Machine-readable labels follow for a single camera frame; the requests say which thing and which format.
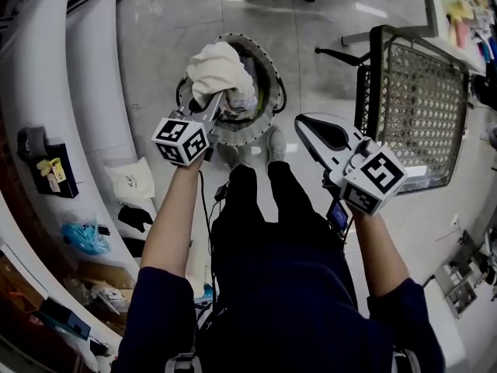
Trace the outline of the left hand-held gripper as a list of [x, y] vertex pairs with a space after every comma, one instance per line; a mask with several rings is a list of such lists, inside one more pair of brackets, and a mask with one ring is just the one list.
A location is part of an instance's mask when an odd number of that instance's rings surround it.
[[151, 137], [163, 159], [177, 166], [190, 166], [203, 153], [210, 161], [218, 141], [214, 125], [221, 115], [225, 91], [214, 93], [204, 113], [192, 113], [192, 95], [180, 96], [179, 109], [162, 118]]

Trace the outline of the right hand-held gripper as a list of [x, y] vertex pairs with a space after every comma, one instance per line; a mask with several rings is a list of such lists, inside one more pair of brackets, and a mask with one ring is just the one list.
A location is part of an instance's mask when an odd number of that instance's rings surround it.
[[400, 190], [408, 175], [396, 154], [333, 115], [301, 114], [295, 130], [311, 157], [325, 169], [322, 187], [369, 216]]

